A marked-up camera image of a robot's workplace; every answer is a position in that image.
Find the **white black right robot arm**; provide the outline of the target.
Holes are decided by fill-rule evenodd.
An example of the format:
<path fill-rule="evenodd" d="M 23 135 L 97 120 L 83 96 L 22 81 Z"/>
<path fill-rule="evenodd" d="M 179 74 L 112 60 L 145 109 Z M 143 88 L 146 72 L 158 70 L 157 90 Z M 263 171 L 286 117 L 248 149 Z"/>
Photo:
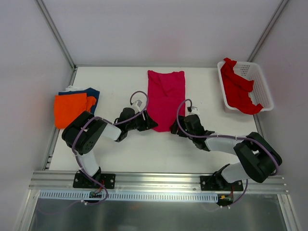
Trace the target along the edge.
<path fill-rule="evenodd" d="M 280 155 L 259 133 L 251 132 L 243 137 L 219 135 L 204 129 L 198 115 L 179 116 L 170 126 L 170 132 L 190 139 L 200 150 L 238 157 L 238 163 L 226 164 L 201 182 L 209 190 L 227 191 L 233 183 L 247 179 L 262 183 L 276 174 L 282 164 Z"/>

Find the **magenta t shirt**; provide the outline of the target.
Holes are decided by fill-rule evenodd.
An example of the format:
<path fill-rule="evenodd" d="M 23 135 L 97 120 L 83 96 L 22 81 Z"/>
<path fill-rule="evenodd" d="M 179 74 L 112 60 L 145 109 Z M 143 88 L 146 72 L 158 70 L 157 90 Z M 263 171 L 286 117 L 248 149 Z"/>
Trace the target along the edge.
<path fill-rule="evenodd" d="M 185 100 L 185 72 L 158 73 L 149 70 L 147 112 L 158 124 L 156 132 L 168 132 L 175 122 L 177 109 Z"/>

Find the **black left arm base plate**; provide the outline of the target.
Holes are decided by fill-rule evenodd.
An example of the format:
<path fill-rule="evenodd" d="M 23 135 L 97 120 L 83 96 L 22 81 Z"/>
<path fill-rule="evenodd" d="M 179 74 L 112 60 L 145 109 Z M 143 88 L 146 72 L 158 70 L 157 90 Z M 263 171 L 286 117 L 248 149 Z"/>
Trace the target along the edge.
<path fill-rule="evenodd" d="M 93 176 L 94 180 L 89 179 L 83 172 L 78 171 L 73 180 L 73 188 L 76 189 L 98 189 L 99 182 L 106 189 L 114 189 L 116 182 L 116 174 L 111 173 L 97 173 Z"/>

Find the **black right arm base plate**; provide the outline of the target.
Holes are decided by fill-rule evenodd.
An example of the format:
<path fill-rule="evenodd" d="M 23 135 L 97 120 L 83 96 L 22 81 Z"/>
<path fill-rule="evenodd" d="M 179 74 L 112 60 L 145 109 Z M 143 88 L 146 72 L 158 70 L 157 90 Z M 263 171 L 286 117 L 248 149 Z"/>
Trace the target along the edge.
<path fill-rule="evenodd" d="M 228 183 L 223 177 L 217 176 L 200 176 L 200 187 L 202 191 L 234 191 L 241 192 L 244 190 L 241 180 Z"/>

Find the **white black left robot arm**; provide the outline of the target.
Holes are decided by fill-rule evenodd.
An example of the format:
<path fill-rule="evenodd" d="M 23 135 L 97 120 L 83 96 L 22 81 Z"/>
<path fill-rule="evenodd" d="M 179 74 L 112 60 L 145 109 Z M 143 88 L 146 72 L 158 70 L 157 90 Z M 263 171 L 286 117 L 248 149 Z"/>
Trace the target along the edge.
<path fill-rule="evenodd" d="M 125 107 L 111 124 L 94 114 L 84 111 L 62 133 L 62 139 L 72 152 L 84 175 L 84 182 L 95 188 L 101 181 L 101 168 L 94 156 L 93 148 L 101 136 L 121 142 L 131 130 L 146 131 L 158 126 L 146 110 L 138 112 Z"/>

